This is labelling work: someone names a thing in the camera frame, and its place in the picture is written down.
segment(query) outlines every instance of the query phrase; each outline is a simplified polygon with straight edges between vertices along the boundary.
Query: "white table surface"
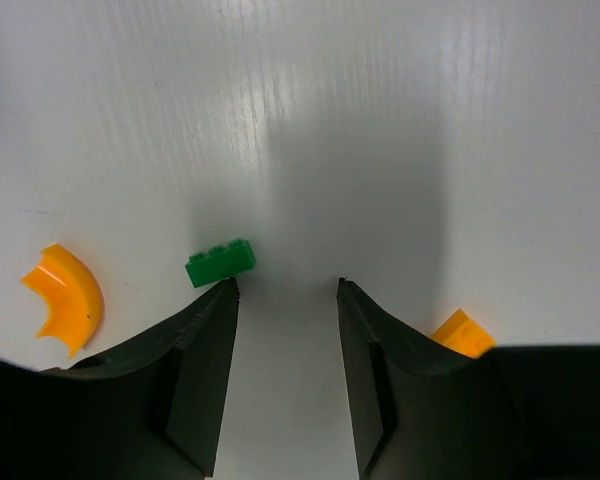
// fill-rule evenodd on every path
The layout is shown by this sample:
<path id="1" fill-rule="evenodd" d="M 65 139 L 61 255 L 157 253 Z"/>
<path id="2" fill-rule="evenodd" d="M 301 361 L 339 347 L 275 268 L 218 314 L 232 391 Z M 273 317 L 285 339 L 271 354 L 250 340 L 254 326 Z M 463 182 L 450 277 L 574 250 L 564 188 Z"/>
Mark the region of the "white table surface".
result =
<path id="1" fill-rule="evenodd" d="M 69 366 L 19 283 L 55 242 L 106 318 L 242 303 L 217 479 L 351 479 L 336 279 L 425 333 L 600 342 L 600 0 L 0 1 L 0 357 Z"/>

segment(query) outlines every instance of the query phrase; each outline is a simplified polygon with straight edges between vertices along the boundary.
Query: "green block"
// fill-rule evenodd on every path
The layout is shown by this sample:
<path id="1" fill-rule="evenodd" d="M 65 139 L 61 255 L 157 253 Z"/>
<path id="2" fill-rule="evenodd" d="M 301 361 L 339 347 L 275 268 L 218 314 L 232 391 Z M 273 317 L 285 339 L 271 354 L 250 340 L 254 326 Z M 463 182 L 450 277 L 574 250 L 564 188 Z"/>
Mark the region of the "green block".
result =
<path id="1" fill-rule="evenodd" d="M 208 252 L 189 257 L 185 265 L 193 286 L 198 288 L 247 272 L 256 266 L 256 257 L 247 240 L 237 239 L 228 246 L 218 245 Z"/>

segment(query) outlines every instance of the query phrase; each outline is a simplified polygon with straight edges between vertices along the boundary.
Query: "orange curved block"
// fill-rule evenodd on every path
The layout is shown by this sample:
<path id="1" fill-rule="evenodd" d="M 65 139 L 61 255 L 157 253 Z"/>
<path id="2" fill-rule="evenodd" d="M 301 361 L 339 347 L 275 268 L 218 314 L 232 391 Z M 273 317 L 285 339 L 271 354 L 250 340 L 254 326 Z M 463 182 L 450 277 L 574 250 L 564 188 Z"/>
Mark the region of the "orange curved block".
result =
<path id="1" fill-rule="evenodd" d="M 479 357 L 496 344 L 462 309 L 451 315 L 431 338 L 451 350 L 473 358 Z"/>
<path id="2" fill-rule="evenodd" d="M 56 244 L 21 281 L 47 304 L 49 316 L 36 338 L 56 337 L 72 358 L 95 333 L 104 314 L 100 287 L 85 265 Z"/>

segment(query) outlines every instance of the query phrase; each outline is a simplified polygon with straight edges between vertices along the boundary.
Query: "green lego brick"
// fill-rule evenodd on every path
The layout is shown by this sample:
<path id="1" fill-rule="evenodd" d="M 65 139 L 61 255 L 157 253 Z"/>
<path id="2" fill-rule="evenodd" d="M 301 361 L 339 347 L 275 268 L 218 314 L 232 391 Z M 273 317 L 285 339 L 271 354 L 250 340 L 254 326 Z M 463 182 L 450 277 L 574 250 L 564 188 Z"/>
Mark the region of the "green lego brick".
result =
<path id="1" fill-rule="evenodd" d="M 251 245 L 247 240 L 237 239 L 226 247 L 218 245 L 208 252 L 191 255 L 185 268 L 191 283 L 198 288 L 247 272 L 255 266 L 256 257 Z"/>

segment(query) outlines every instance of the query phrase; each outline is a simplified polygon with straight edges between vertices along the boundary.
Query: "orange rectangular block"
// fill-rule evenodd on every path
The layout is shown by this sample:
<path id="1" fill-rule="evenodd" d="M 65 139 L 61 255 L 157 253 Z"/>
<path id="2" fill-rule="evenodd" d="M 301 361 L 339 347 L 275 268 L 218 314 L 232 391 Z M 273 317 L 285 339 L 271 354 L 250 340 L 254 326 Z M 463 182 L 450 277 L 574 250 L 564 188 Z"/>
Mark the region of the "orange rectangular block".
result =
<path id="1" fill-rule="evenodd" d="M 451 315 L 431 338 L 451 350 L 473 358 L 479 357 L 496 344 L 462 309 Z"/>

